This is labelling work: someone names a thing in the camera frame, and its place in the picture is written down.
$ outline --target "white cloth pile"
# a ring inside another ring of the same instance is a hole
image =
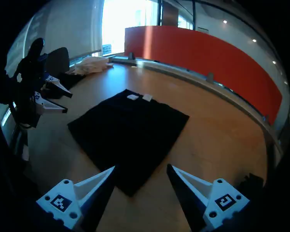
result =
[[[86,57],[81,63],[75,64],[73,73],[86,75],[89,73],[102,72],[113,64],[108,63],[109,59],[105,57]]]

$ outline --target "window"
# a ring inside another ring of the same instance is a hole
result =
[[[152,0],[104,0],[103,55],[125,50],[125,28],[157,25],[158,3]]]
[[[190,22],[187,22],[182,16],[178,15],[178,27],[192,30],[193,24]]]

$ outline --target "orange wall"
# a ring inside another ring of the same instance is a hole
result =
[[[250,56],[211,35],[174,26],[130,27],[125,55],[157,60],[207,75],[234,90],[274,123],[281,93],[265,70]]]

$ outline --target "wooden floor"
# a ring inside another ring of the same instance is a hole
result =
[[[174,77],[114,65],[78,83],[71,89],[72,99],[57,101],[68,108],[67,114],[44,114],[37,128],[28,132],[32,171],[42,193],[64,178],[77,183],[99,172],[72,138],[67,123],[125,89],[150,94],[190,119],[169,155],[133,198],[114,189],[97,231],[189,231],[166,174],[168,163],[210,182],[224,178],[235,185],[250,172],[266,178],[262,130],[243,112]]]

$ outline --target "black t-shirt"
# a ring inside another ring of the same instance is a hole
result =
[[[127,98],[131,94],[139,98]],[[189,118],[142,97],[126,89],[68,124],[101,171],[118,166],[117,186],[128,196],[133,196],[161,163]]]

